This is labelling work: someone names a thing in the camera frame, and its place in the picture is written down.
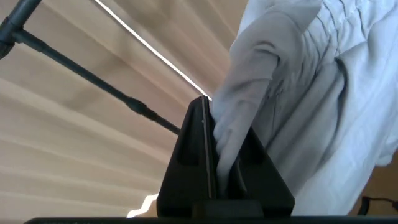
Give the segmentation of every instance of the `curtain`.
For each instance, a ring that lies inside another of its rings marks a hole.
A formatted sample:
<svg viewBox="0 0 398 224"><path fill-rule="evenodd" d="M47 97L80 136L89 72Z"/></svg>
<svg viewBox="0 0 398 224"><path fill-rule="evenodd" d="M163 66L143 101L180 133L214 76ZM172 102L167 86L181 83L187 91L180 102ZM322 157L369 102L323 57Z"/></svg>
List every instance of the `curtain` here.
<svg viewBox="0 0 398 224"><path fill-rule="evenodd" d="M228 70L241 0L102 0L209 96ZM0 1L5 18L17 0ZM181 126L201 95L94 0L40 3L25 29ZM122 216L159 191L177 136L17 44L0 60L0 221Z"/></svg>

